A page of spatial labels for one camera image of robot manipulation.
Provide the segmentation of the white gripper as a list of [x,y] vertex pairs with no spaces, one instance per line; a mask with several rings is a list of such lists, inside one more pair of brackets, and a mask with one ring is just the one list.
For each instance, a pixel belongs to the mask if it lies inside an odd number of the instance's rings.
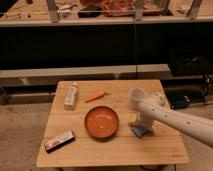
[[149,131],[152,131],[152,125],[154,120],[148,116],[144,116],[142,113],[137,112],[128,122],[129,126],[143,127]]

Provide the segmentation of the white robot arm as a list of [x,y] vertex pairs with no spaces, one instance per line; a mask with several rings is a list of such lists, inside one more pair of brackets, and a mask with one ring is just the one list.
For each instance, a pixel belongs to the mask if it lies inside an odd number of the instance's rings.
[[157,120],[213,148],[213,120],[165,108],[165,98],[158,92],[146,96],[134,89],[130,100],[138,111],[135,125],[151,131]]

